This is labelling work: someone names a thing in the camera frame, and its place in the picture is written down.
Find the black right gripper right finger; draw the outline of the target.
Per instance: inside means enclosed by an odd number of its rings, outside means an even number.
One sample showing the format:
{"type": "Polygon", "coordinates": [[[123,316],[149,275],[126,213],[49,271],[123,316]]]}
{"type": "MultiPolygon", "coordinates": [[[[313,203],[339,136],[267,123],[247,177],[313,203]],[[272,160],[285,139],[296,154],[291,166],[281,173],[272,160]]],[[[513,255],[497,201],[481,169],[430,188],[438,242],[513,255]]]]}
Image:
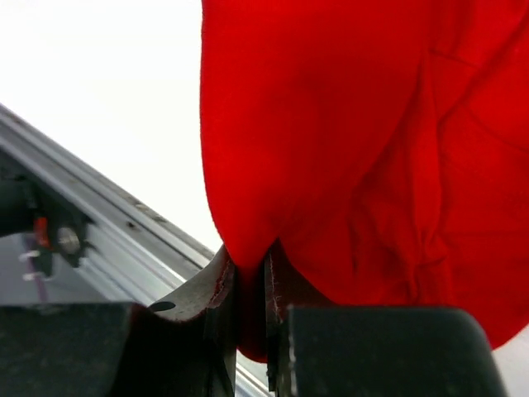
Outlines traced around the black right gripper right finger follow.
{"type": "Polygon", "coordinates": [[[263,262],[277,396],[504,396],[482,328],[447,307],[340,306],[274,244],[263,262]]]}

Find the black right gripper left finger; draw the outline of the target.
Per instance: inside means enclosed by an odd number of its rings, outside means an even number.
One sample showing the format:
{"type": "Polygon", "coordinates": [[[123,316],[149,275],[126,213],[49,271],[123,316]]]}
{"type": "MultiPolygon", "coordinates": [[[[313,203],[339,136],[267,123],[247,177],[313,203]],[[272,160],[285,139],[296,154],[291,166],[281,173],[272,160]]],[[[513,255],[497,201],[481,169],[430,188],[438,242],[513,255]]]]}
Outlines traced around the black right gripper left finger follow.
{"type": "Polygon", "coordinates": [[[150,307],[1,309],[4,396],[231,396],[235,267],[225,249],[150,307]]]}

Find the red t shirt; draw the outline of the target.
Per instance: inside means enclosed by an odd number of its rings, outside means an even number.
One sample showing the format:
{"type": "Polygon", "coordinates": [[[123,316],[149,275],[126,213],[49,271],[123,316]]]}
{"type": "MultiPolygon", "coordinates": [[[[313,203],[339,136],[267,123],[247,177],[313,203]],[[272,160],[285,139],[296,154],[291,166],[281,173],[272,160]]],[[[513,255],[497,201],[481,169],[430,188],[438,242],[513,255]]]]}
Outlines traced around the red t shirt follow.
{"type": "Polygon", "coordinates": [[[245,356],[275,242],[337,304],[456,306],[493,347],[527,326],[527,2],[206,1],[202,39],[245,356]]]}

